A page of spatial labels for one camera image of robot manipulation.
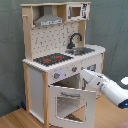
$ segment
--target oven window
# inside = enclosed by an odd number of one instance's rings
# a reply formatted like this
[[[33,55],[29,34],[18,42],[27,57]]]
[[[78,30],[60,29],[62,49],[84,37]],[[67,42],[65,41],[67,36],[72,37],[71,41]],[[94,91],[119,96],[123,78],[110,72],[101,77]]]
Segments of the oven window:
[[[80,16],[81,7],[72,7],[72,17]]]

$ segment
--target toy kitchen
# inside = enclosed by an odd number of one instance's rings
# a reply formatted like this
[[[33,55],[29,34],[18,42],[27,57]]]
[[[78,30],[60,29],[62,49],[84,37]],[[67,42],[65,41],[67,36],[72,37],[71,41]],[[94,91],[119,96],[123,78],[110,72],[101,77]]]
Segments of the toy kitchen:
[[[21,5],[26,110],[45,128],[94,128],[100,92],[80,72],[101,73],[105,49],[85,44],[90,4]]]

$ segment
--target oven handle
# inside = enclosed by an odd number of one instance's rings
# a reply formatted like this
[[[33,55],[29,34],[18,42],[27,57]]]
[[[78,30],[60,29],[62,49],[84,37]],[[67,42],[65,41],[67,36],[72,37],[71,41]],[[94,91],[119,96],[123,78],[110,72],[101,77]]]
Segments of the oven handle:
[[[66,92],[61,92],[61,95],[64,95],[64,96],[69,96],[69,97],[72,97],[72,98],[80,98],[80,94],[67,94]]]
[[[72,17],[72,7],[71,6],[69,6],[69,11],[70,11],[70,16],[68,16],[68,19],[71,19],[71,17]]]

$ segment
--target dial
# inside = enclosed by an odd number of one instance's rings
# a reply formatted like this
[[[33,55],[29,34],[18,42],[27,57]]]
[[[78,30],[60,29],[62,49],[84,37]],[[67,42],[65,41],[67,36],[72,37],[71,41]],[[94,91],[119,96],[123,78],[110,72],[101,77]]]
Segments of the dial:
[[[54,78],[55,78],[55,79],[58,79],[59,77],[60,77],[60,74],[58,74],[58,73],[55,73],[55,74],[54,74]]]
[[[77,67],[73,67],[73,68],[72,68],[72,71],[73,71],[73,72],[76,72],[76,70],[77,70]]]

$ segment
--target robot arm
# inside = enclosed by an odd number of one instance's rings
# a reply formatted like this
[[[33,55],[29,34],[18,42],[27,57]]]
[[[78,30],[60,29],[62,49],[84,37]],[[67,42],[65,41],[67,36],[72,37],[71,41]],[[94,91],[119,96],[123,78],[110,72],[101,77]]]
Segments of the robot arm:
[[[128,108],[128,90],[122,89],[116,82],[100,73],[83,69],[81,75],[90,86],[105,94],[114,105],[121,109]]]

